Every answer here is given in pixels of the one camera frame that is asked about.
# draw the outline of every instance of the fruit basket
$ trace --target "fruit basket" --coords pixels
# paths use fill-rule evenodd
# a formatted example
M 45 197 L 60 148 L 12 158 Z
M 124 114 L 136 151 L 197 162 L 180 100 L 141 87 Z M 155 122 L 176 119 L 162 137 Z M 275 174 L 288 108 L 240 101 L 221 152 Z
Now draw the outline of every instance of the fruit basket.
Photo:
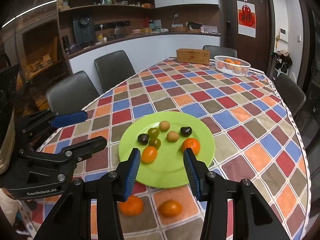
M 237 77 L 246 76 L 248 74 L 249 67 L 251 67 L 248 62 L 235 57 L 215 56 L 214 59 L 217 70 Z

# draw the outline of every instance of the table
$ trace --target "table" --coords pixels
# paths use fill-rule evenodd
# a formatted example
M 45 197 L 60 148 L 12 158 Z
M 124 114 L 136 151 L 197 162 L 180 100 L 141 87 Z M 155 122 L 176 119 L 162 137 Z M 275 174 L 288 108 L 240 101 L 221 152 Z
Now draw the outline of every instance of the table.
M 98 179 L 119 163 L 118 146 L 125 130 L 154 112 L 180 111 L 204 122 L 216 150 L 210 170 L 240 181 L 250 179 L 270 204 L 289 236 L 305 234 L 310 211 L 310 174 L 299 131 L 273 83 L 251 70 L 234 77 L 210 66 L 177 63 L 169 58 L 123 82 L 85 109 L 88 120 L 54 133 L 41 149 L 57 153 L 70 144 L 99 135 L 108 146 L 78 164 L 74 178 Z M 146 187 L 136 182 L 133 194 L 142 198 L 137 217 L 120 214 L 126 239 L 199 239 L 206 203 L 197 202 L 188 185 L 172 189 Z M 38 200 L 27 219 L 32 235 L 59 197 Z M 158 215 L 157 207 L 174 199 L 183 206 L 175 218 Z M 97 238 L 96 202 L 91 207 L 92 238 Z M 227 239 L 232 238 L 232 201 L 228 202 Z

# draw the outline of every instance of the chair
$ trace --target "chair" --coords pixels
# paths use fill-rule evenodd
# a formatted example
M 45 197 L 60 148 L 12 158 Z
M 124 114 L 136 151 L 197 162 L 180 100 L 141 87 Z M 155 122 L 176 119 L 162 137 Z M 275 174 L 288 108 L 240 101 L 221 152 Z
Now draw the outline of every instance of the chair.
M 133 66 L 123 50 L 98 57 L 94 61 L 103 92 L 135 75 Z
M 294 117 L 306 101 L 306 95 L 286 74 L 281 73 L 274 81 L 274 84 Z
M 204 45 L 202 49 L 207 49 L 210 51 L 210 59 L 214 59 L 215 56 L 237 57 L 237 51 L 235 49 L 212 45 Z
M 63 79 L 46 93 L 51 110 L 59 114 L 81 111 L 98 96 L 98 91 L 83 70 Z

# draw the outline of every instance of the colorful tablecloth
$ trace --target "colorful tablecloth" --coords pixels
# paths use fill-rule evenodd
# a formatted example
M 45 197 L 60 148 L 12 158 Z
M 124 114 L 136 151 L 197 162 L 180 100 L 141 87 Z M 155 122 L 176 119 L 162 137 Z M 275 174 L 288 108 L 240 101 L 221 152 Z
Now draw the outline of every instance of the colorful tablecloth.
M 308 222 L 310 179 L 299 131 L 292 115 L 262 73 L 234 77 L 210 66 L 177 63 L 169 58 L 133 76 L 86 108 L 88 120 L 53 134 L 42 147 L 58 153 L 63 147 L 99 135 L 108 146 L 78 164 L 75 178 L 99 179 L 119 163 L 118 147 L 125 130 L 137 119 L 155 112 L 180 111 L 204 122 L 215 139 L 210 170 L 240 181 L 250 179 L 292 239 L 300 239 Z M 188 185 L 172 189 L 146 187 L 136 182 L 133 194 L 144 210 L 136 217 L 120 214 L 126 239 L 199 239 L 206 203 L 197 202 Z M 32 235 L 58 197 L 38 200 L 29 214 Z M 159 216 L 157 208 L 173 199 L 183 206 L 175 218 Z M 97 238 L 96 203 L 91 207 L 91 233 Z M 228 202 L 228 237 L 232 238 L 232 201 Z

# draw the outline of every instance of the brown wicker basket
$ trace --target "brown wicker basket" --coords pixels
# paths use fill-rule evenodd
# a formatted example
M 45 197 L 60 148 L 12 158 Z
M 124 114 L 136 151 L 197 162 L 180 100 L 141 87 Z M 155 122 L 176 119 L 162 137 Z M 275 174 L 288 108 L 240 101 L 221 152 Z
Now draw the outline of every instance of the brown wicker basket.
M 210 64 L 210 51 L 207 49 L 177 49 L 177 62 Z

